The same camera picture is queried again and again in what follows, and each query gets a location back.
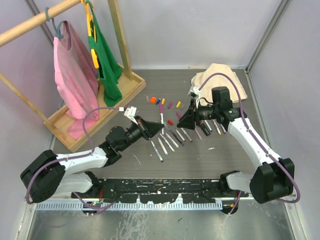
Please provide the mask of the pink pen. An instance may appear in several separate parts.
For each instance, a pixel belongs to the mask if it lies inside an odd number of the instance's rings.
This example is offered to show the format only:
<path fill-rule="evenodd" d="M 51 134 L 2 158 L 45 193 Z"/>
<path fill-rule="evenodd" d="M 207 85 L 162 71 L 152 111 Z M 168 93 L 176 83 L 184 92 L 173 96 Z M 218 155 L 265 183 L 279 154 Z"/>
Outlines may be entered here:
<path fill-rule="evenodd" d="M 200 140 L 202 140 L 202 136 L 200 135 L 199 131 L 198 131 L 196 128 L 194 129 L 194 131 L 195 131 L 197 137 L 198 137 Z"/>

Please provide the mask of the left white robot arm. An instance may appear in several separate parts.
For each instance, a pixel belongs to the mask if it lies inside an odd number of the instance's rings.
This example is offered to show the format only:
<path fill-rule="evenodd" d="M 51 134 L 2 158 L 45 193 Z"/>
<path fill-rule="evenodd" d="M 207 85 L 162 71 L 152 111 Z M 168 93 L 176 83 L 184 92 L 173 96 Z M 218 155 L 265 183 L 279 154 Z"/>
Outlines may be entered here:
<path fill-rule="evenodd" d="M 162 123 L 136 116 L 129 128 L 113 127 L 105 141 L 91 150 L 70 154 L 43 151 L 20 175 L 27 203 L 38 204 L 64 194 L 97 198 L 103 185 L 90 170 L 113 165 L 133 143 L 141 138 L 148 141 L 163 128 Z"/>

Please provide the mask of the pink shirt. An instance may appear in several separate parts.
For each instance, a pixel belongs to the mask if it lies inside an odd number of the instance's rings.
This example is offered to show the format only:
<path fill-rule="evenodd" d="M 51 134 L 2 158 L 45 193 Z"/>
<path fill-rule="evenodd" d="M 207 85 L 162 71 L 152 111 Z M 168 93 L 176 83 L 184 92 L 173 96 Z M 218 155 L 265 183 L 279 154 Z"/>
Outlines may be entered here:
<path fill-rule="evenodd" d="M 68 21 L 61 23 L 61 34 L 53 39 L 54 81 L 57 90 L 68 107 L 66 114 L 74 119 L 67 133 L 78 139 L 100 118 L 98 111 L 99 83 L 92 57 L 77 32 Z"/>

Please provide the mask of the dark purple marker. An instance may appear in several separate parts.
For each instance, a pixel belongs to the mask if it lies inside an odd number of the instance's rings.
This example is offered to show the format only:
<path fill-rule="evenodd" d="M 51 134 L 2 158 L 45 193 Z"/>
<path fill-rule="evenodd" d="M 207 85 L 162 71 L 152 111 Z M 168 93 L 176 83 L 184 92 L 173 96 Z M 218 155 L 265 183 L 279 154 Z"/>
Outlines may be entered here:
<path fill-rule="evenodd" d="M 184 146 L 184 143 L 183 143 L 183 141 L 181 141 L 180 139 L 179 139 L 179 137 L 169 128 L 169 131 L 170 131 L 170 133 L 175 137 L 175 139 L 182 145 L 182 146 Z"/>

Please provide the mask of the white grey marker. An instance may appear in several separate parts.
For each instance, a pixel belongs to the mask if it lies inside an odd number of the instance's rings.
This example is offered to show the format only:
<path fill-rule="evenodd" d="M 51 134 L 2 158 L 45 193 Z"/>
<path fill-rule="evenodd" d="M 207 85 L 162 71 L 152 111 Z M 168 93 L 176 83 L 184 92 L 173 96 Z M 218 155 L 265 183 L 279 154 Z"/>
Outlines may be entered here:
<path fill-rule="evenodd" d="M 178 149 L 179 145 L 175 142 L 175 140 L 168 133 L 165 133 L 165 135 L 173 143 L 173 145 Z"/>

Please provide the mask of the green shirt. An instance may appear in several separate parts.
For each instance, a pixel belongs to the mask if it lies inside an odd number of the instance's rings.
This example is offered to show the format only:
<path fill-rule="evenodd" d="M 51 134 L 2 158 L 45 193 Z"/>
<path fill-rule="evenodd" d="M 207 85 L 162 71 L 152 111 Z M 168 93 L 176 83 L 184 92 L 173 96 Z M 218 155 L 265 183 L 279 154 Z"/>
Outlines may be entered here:
<path fill-rule="evenodd" d="M 98 78 L 104 87 L 103 100 L 108 107 L 113 107 L 123 98 L 122 93 L 118 88 L 119 78 L 122 75 L 122 68 L 117 63 L 100 30 L 92 3 L 89 0 L 85 1 L 85 3 L 90 5 L 96 28 L 96 42 L 93 42 L 91 46 L 95 49 L 98 57 Z"/>

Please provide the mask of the teal cap marker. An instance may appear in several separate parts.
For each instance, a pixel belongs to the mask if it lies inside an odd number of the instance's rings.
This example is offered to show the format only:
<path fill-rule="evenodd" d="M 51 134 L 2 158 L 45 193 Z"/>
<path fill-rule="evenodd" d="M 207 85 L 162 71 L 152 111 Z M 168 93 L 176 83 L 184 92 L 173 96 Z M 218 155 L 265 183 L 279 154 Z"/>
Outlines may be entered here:
<path fill-rule="evenodd" d="M 163 153 L 167 156 L 167 155 L 168 155 L 168 151 L 167 151 L 167 149 L 165 148 L 162 140 L 161 140 L 159 137 L 158 137 L 157 139 L 158 139 L 158 142 L 159 142 L 159 144 L 160 144 L 160 146 L 161 146 L 161 148 L 162 148 L 162 150 L 163 150 Z"/>

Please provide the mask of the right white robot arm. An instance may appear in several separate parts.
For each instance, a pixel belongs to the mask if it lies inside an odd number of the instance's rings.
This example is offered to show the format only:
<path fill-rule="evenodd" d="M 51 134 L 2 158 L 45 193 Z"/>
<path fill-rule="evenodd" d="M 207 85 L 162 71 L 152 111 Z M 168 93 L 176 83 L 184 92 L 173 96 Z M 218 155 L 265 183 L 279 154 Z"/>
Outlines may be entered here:
<path fill-rule="evenodd" d="M 294 191 L 295 165 L 290 158 L 275 153 L 257 134 L 241 107 L 234 107 L 227 87 L 211 90 L 213 102 L 199 104 L 200 90 L 192 86 L 188 93 L 192 99 L 177 127 L 193 130 L 205 120 L 215 120 L 233 136 L 244 149 L 253 166 L 254 174 L 238 170 L 220 175 L 219 191 L 231 197 L 236 191 L 251 194 L 260 204 L 279 200 Z"/>

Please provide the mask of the wooden clothes rack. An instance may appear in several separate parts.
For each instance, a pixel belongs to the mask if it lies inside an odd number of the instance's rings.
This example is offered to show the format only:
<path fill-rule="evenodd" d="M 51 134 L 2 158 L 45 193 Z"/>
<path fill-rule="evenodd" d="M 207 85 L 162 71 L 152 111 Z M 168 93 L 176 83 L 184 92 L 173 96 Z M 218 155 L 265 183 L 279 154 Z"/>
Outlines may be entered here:
<path fill-rule="evenodd" d="M 27 104 L 71 152 L 78 150 L 146 86 L 131 69 L 119 5 L 109 1 L 122 58 L 118 63 L 100 30 L 94 7 L 83 2 L 88 44 L 70 22 L 61 21 L 53 39 L 54 81 L 64 106 L 46 117 L 4 75 L 1 80 Z"/>

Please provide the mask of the orange black highlighter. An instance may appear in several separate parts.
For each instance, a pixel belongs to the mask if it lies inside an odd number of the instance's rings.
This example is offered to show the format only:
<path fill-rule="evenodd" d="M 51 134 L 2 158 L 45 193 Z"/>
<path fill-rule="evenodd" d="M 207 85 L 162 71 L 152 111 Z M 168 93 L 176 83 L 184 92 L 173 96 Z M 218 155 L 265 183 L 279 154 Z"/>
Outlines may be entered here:
<path fill-rule="evenodd" d="M 210 130 L 207 128 L 206 124 L 204 122 L 200 123 L 200 128 L 204 132 L 206 136 L 209 136 L 211 134 Z"/>

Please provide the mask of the yellow clothes hanger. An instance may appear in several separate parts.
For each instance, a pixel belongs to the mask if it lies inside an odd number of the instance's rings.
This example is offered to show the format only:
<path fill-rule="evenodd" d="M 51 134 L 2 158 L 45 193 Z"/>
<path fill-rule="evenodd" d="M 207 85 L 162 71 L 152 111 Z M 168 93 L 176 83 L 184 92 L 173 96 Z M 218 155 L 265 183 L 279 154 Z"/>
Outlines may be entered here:
<path fill-rule="evenodd" d="M 94 23 L 94 17 L 93 17 L 90 5 L 86 3 L 85 0 L 81 0 L 80 2 L 82 3 L 85 10 L 88 43 L 89 43 L 90 53 L 92 57 L 92 62 L 94 67 L 98 69 L 100 67 L 99 61 L 98 61 L 98 55 L 96 53 L 96 50 L 92 48 L 92 43 L 97 41 L 97 33 L 96 33 L 96 27 Z"/>

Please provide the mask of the orange highlighter cap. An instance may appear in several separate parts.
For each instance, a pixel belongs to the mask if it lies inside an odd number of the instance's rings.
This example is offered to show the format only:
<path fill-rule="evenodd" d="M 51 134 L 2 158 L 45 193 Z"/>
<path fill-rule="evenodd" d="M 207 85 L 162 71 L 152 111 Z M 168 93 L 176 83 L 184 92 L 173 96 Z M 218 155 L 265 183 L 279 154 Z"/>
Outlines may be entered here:
<path fill-rule="evenodd" d="M 157 100 L 157 99 L 156 99 L 155 97 L 152 97 L 152 98 L 150 99 L 150 102 L 154 104 L 154 103 L 156 102 L 156 100 Z"/>

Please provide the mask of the beige cloth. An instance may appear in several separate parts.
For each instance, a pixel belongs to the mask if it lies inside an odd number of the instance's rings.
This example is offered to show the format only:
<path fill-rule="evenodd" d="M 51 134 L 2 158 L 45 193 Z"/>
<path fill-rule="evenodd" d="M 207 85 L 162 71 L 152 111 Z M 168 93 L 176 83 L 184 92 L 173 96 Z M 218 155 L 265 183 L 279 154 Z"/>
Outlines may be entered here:
<path fill-rule="evenodd" d="M 197 73 L 191 79 L 191 86 L 200 88 L 208 77 L 216 73 L 224 74 L 233 81 L 239 92 L 241 100 L 246 100 L 248 98 L 247 93 L 245 92 L 245 89 L 236 73 L 232 71 L 228 65 L 225 64 L 212 63 L 208 69 L 203 72 Z M 232 100 L 232 102 L 239 102 L 238 95 L 232 83 L 227 79 L 227 77 L 220 74 L 217 74 L 210 78 L 210 80 L 200 90 L 200 97 L 205 98 L 208 102 L 212 103 L 212 88 L 216 87 L 227 87 L 229 89 L 230 99 Z"/>

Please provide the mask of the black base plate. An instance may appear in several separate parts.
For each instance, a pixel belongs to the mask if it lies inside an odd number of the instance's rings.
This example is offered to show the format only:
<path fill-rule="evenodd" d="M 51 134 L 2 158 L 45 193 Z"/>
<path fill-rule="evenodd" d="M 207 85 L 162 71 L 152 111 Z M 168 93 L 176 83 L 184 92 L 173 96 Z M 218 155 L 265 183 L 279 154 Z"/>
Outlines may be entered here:
<path fill-rule="evenodd" d="M 101 178 L 93 192 L 79 193 L 82 199 L 101 198 L 104 202 L 143 204 L 174 203 L 182 197 L 184 204 L 215 203 L 220 198 L 235 199 L 239 192 L 223 191 L 215 179 L 123 179 Z"/>

